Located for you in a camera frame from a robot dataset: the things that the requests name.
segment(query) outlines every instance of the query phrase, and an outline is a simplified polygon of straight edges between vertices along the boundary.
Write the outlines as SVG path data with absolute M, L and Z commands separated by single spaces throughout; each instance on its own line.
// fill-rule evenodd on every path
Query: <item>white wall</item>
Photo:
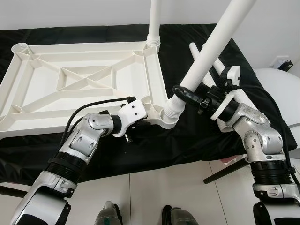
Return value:
M 162 24 L 216 23 L 230 0 L 163 0 Z M 148 23 L 150 0 L 1 0 L 0 30 Z M 299 0 L 258 0 L 234 35 L 253 68 L 300 58 Z

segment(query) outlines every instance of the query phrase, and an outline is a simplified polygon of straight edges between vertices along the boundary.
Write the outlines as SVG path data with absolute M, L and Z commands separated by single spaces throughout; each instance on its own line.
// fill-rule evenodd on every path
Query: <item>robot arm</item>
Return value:
M 123 136 L 130 125 L 145 117 L 147 113 L 140 100 L 123 106 L 112 115 L 85 115 L 22 199 L 11 224 L 64 225 L 71 210 L 64 198 L 70 198 L 76 190 L 100 137 Z
M 292 182 L 294 169 L 288 166 L 283 152 L 283 140 L 270 126 L 267 117 L 246 104 L 231 100 L 224 103 L 225 95 L 219 88 L 202 85 L 201 96 L 187 88 L 174 86 L 173 91 L 183 101 L 192 104 L 198 113 L 208 113 L 233 128 L 241 137 L 255 180 L 253 192 L 260 202 L 254 205 L 257 225 L 275 225 L 300 220 L 299 186 Z

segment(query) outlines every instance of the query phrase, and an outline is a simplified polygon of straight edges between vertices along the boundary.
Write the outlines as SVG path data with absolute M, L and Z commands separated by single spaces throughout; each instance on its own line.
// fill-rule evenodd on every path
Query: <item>wall outlet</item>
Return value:
M 278 55 L 276 58 L 271 62 L 270 68 L 278 69 L 285 61 L 289 60 L 290 57 L 288 55 Z

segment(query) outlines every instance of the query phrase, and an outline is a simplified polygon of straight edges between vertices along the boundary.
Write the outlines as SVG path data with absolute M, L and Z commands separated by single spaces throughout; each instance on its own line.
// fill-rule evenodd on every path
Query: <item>black cloth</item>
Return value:
M 193 58 L 188 45 L 195 42 L 201 49 L 214 29 L 206 25 L 161 25 L 159 61 L 168 97 L 172 87 L 189 70 Z M 19 42 L 29 45 L 48 45 L 88 42 L 144 41 L 148 25 L 62 27 L 32 30 L 0 31 L 0 80 L 13 57 L 10 48 Z M 254 71 L 231 40 L 223 50 L 221 61 L 225 66 L 240 65 L 241 85 L 258 85 Z M 213 77 L 216 71 L 211 70 Z M 245 90 L 257 108 L 266 114 L 272 127 L 281 132 L 279 117 L 272 102 L 259 90 Z M 285 126 L 288 147 L 297 144 L 288 126 Z M 0 141 L 0 181 L 31 185 L 45 169 L 47 161 L 57 152 L 62 134 L 10 137 Z M 197 115 L 195 109 L 186 106 L 175 128 L 139 126 L 132 132 L 133 143 L 125 138 L 102 138 L 81 181 L 102 177 L 158 169 L 174 164 L 198 160 L 216 160 L 236 154 L 244 154 L 240 137 L 235 132 L 221 133 L 215 121 L 205 115 Z

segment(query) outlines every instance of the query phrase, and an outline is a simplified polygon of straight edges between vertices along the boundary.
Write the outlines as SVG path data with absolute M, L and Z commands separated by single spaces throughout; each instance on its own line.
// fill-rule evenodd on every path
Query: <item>floor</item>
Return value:
M 300 171 L 299 161 L 292 164 Z M 81 183 L 69 199 L 72 209 L 67 225 L 93 225 L 105 201 L 119 205 L 124 225 L 160 225 L 166 204 L 188 210 L 199 225 L 240 225 L 241 221 L 254 225 L 252 207 L 257 199 L 249 166 L 203 183 L 204 178 L 225 167 L 218 160 L 200 161 Z M 1 224 L 9 224 L 20 200 L 0 195 Z

